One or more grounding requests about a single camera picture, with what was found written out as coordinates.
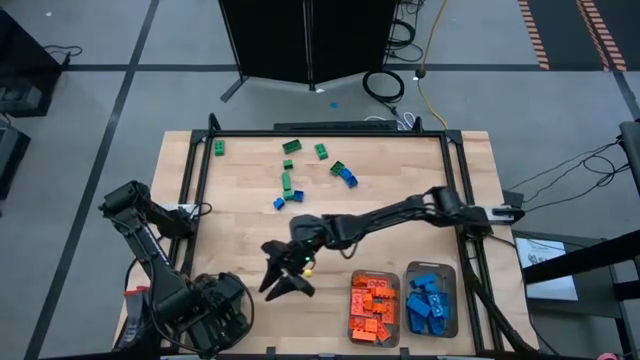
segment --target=gray floor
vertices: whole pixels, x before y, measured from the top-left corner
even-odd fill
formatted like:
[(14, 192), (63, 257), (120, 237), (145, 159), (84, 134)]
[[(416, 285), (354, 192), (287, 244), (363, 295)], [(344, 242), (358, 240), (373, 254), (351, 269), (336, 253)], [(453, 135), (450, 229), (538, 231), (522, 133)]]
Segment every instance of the gray floor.
[[(80, 45), (75, 64), (127, 64), (149, 0), (0, 0), (39, 42)], [(450, 0), (429, 56), (432, 63), (535, 64), (515, 2)], [(427, 2), (420, 19), (426, 39), (437, 4)], [(146, 41), (143, 64), (229, 64), (232, 52), (215, 1), (161, 0)], [(439, 129), (420, 99), (412, 73), (400, 111)], [(640, 93), (640, 74), (625, 74)], [(61, 78), (49, 115), (20, 119), (32, 137), (0, 219), (0, 348), (3, 358), (24, 356), (60, 254), (69, 234), (124, 73), (71, 72)], [(219, 100), (237, 79), (232, 72), (136, 73), (119, 119), (91, 210), (41, 356), (107, 351), (122, 304), (122, 282), (132, 255), (97, 203), (123, 182), (150, 183), (162, 134), (203, 128), (216, 113), (225, 129), (269, 129), (276, 122), (361, 120), (388, 116), (362, 90), (359, 76), (322, 84), (324, 93), (250, 79), (228, 103)], [(631, 114), (611, 74), (600, 72), (432, 72), (426, 92), (451, 128), (487, 130), (503, 186), (547, 169), (580, 152), (611, 142)], [(395, 90), (385, 78), (374, 89)], [(617, 148), (606, 153), (616, 164)], [(528, 194), (549, 178), (523, 186)], [(543, 193), (542, 204), (590, 187), (596, 177), (581, 171)], [(637, 228), (640, 214), (629, 173), (588, 196), (528, 214), (519, 229), (613, 237)], [(635, 279), (621, 266), (623, 279)], [(640, 323), (640, 307), (629, 304)], [(595, 356), (619, 351), (612, 321), (536, 313), (534, 322), (561, 353)]]

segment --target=wire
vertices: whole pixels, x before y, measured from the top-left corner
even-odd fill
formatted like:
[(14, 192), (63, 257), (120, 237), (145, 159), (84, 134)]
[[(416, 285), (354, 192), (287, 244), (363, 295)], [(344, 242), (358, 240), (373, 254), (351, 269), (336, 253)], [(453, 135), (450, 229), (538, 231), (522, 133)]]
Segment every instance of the wire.
[(72, 45), (72, 46), (47, 45), (44, 47), (44, 49), (47, 50), (49, 55), (64, 54), (64, 55), (68, 55), (69, 57), (80, 56), (80, 54), (84, 52), (84, 49), (82, 49), (80, 46), (77, 46), (77, 45)]
[[(444, 8), (447, 5), (447, 1), (448, 0), (442, 0), (442, 5), (440, 6), (440, 10), (438, 11), (438, 15), (436, 15), (436, 19), (433, 21), (433, 25), (431, 26), (431, 31), (429, 32), (429, 38), (427, 40), (427, 45), (424, 48), (424, 56), (422, 57), (422, 64), (420, 64), (420, 70), (419, 71), (422, 74), (426, 73), (425, 64), (427, 62), (427, 56), (429, 55), (429, 50), (431, 49), (431, 40), (433, 39), (433, 34), (435, 33), (436, 28), (438, 27), (438, 23), (440, 22), (440, 18), (442, 17), (442, 13), (444, 11)], [(433, 106), (431, 106), (431, 103), (429, 102), (427, 97), (422, 92), (422, 87), (420, 86), (420, 81), (423, 78), (424, 78), (424, 76), (423, 77), (419, 77), (418, 81), (416, 81), (416, 83), (418, 84), (418, 93), (420, 93), (420, 96), (422, 97), (422, 100), (424, 101), (425, 105), (427, 105), (427, 109), (429, 109), (429, 112), (436, 119), (438, 119), (438, 121), (440, 121), (440, 123), (442, 124), (442, 126), (445, 129), (448, 129), (449, 125), (447, 124), (447, 121), (444, 119), (444, 117), (442, 117), (442, 115), (438, 114), (438, 112), (433, 108)]]
[(534, 175), (534, 176), (532, 176), (532, 177), (530, 177), (530, 178), (528, 178), (528, 179), (525, 179), (525, 180), (523, 180), (523, 181), (521, 181), (521, 182), (519, 182), (519, 183), (517, 183), (517, 184), (513, 185), (512, 187), (510, 187), (510, 188), (508, 188), (508, 189), (505, 189), (505, 190), (506, 190), (506, 191), (511, 191), (511, 190), (513, 190), (513, 189), (515, 189), (515, 188), (519, 187), (520, 185), (522, 185), (522, 184), (526, 184), (526, 183), (528, 183), (528, 182), (529, 182), (529, 181), (531, 181), (531, 180), (537, 179), (538, 177), (540, 177), (540, 176), (542, 176), (542, 175), (545, 175), (545, 174), (547, 174), (547, 173), (550, 173), (550, 172), (552, 172), (553, 170), (556, 170), (556, 169), (560, 168), (562, 165), (568, 164), (568, 163), (572, 162), (573, 160), (576, 160), (577, 158), (579, 158), (579, 157), (581, 157), (581, 156), (584, 156), (584, 155), (587, 155), (587, 154), (596, 153), (596, 152), (600, 151), (601, 149), (608, 148), (609, 146), (611, 146), (611, 145), (615, 145), (615, 144), (617, 144), (617, 143), (618, 143), (618, 142), (616, 141), (616, 142), (613, 142), (613, 143), (610, 143), (610, 144), (602, 145), (602, 146), (600, 146), (600, 147), (598, 147), (598, 148), (596, 148), (596, 149), (593, 149), (593, 150), (585, 151), (585, 152), (583, 152), (583, 153), (581, 153), (581, 154), (578, 154), (578, 155), (576, 155), (576, 156), (572, 157), (572, 158), (571, 158), (571, 159), (569, 159), (569, 160), (565, 160), (565, 161), (561, 162), (560, 164), (558, 164), (558, 165), (556, 165), (556, 166), (552, 167), (551, 169), (548, 169), (548, 170), (545, 170), (545, 171), (543, 171), (543, 172), (541, 172), (541, 173), (538, 173), (538, 174), (536, 174), (536, 175)]

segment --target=red lego brick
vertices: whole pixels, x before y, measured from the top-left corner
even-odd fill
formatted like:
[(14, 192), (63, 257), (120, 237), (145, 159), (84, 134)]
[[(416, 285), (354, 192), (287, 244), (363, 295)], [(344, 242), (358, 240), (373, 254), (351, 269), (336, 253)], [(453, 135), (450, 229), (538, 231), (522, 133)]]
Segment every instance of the red lego brick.
[(384, 312), (382, 313), (382, 323), (383, 324), (394, 324), (395, 318), (395, 303), (393, 300), (385, 300), (384, 304)]
[(368, 288), (389, 287), (389, 280), (380, 278), (369, 278), (367, 281)]
[(376, 335), (378, 336), (378, 340), (384, 342), (391, 337), (389, 330), (387, 330), (387, 327), (381, 321), (378, 321), (377, 325)]
[(365, 318), (352, 316), (349, 321), (349, 328), (354, 330), (364, 330)]

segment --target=black panel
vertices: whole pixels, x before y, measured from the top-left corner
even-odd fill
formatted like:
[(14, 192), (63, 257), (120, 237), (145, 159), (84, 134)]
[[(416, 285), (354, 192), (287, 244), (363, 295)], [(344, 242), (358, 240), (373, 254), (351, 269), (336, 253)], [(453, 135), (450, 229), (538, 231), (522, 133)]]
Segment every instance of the black panel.
[(35, 110), (10, 111), (14, 117), (46, 115), (62, 67), (0, 8), (0, 87), (35, 86), (42, 93)]
[(307, 83), (302, 0), (219, 0), (246, 76)]
[(313, 1), (314, 82), (380, 70), (396, 3), (396, 0)]

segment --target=bin of blue bricks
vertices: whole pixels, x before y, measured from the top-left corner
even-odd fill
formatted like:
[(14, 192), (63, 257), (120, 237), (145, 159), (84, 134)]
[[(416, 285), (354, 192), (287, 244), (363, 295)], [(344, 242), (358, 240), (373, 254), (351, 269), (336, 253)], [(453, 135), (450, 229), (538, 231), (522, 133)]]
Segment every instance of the bin of blue bricks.
[(445, 264), (412, 261), (404, 278), (405, 325), (414, 334), (458, 334), (456, 272)]

